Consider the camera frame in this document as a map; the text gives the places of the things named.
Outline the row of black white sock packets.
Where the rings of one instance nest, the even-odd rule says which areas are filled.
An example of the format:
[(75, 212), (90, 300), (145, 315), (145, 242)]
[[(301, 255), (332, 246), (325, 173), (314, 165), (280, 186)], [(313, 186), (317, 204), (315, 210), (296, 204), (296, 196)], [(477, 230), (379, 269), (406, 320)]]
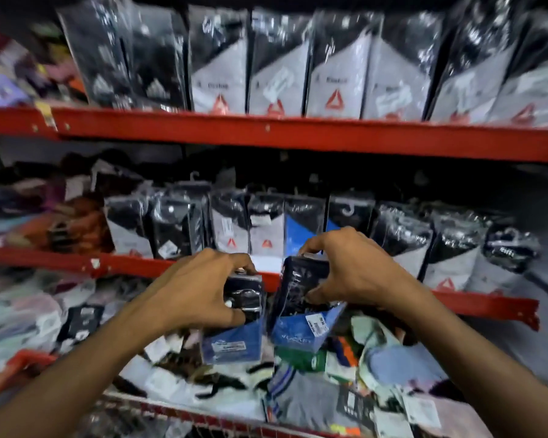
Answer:
[(90, 104), (548, 128), (548, 0), (388, 11), (80, 0), (58, 19)]

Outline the heap of colourful socks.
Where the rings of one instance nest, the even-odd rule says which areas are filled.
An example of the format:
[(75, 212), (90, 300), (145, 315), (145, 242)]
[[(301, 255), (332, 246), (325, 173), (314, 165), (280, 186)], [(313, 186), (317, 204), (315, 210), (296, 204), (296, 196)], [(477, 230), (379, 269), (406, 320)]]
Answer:
[(114, 250), (104, 199), (138, 189), (144, 177), (117, 149), (66, 154), (56, 164), (0, 169), (0, 247), (91, 255)]
[(0, 22), (0, 108), (88, 104), (58, 20)]

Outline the person's left forearm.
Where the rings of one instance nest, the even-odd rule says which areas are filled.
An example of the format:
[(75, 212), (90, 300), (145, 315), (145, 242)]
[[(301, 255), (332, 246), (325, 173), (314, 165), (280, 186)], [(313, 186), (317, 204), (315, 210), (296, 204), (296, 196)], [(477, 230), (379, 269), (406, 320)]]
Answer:
[(61, 438), (147, 344), (170, 330), (159, 307), (129, 304), (0, 407), (0, 438)]

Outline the row of mixed sock packets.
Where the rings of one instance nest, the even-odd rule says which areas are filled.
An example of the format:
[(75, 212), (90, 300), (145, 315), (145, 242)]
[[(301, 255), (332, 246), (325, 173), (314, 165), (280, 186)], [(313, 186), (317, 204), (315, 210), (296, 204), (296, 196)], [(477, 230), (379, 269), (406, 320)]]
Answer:
[(321, 197), (213, 189), (207, 182), (154, 187), (101, 176), (92, 190), (114, 252), (176, 260), (204, 248), (283, 259), (314, 235), (352, 227), (429, 287), (506, 293), (539, 257), (538, 238), (509, 215), (375, 201), (354, 191)]

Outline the pile of assorted loose socks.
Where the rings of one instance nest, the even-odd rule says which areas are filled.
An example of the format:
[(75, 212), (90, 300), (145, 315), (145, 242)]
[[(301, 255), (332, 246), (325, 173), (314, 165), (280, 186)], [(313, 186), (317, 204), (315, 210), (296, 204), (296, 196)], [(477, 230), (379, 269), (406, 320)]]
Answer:
[(210, 419), (146, 418), (128, 404), (96, 405), (72, 438), (261, 438), (288, 426), (314, 438), (493, 438), (426, 347), (378, 319), (348, 316), (317, 353), (261, 338), (258, 361), (203, 364), (198, 331), (147, 346), (110, 390), (197, 408)]

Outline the person's right forearm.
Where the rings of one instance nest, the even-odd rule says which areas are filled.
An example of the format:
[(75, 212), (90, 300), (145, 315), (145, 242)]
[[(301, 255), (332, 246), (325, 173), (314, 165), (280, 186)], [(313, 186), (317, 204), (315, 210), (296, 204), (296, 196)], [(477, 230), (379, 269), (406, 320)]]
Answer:
[(548, 438), (548, 386), (413, 280), (394, 313), (416, 334), (494, 438)]

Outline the blue black sock packet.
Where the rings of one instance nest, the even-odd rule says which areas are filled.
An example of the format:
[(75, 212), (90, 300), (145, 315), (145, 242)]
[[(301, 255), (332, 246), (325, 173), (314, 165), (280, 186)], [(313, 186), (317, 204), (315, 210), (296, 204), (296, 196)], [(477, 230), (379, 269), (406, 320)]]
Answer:
[(320, 305), (306, 301), (306, 295), (329, 274), (325, 255), (306, 254), (287, 257), (280, 285), (273, 295), (267, 331), (277, 347), (317, 352), (332, 331), (346, 303), (334, 301)]
[(245, 322), (233, 328), (203, 332), (200, 341), (203, 364), (260, 361), (267, 303), (262, 276), (235, 273), (227, 278), (223, 295), (227, 307), (244, 313)]

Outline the person's left hand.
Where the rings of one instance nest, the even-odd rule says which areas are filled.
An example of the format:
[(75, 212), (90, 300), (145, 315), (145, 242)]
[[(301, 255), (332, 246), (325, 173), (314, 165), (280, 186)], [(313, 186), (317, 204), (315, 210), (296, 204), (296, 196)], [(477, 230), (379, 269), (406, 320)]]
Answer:
[(177, 329), (196, 328), (201, 311), (226, 307), (224, 285), (238, 270), (256, 274), (249, 254), (206, 248), (183, 258), (130, 304), (134, 320), (152, 339)]

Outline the person's right hand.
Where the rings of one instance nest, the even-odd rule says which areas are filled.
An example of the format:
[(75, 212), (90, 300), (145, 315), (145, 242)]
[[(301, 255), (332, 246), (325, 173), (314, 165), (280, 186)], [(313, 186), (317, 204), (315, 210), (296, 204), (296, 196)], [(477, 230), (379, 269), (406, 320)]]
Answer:
[(300, 255), (318, 252), (329, 262), (328, 277), (320, 284), (342, 285), (343, 302), (375, 305), (399, 314), (405, 300), (423, 289), (375, 242), (352, 227), (316, 235), (299, 250)]

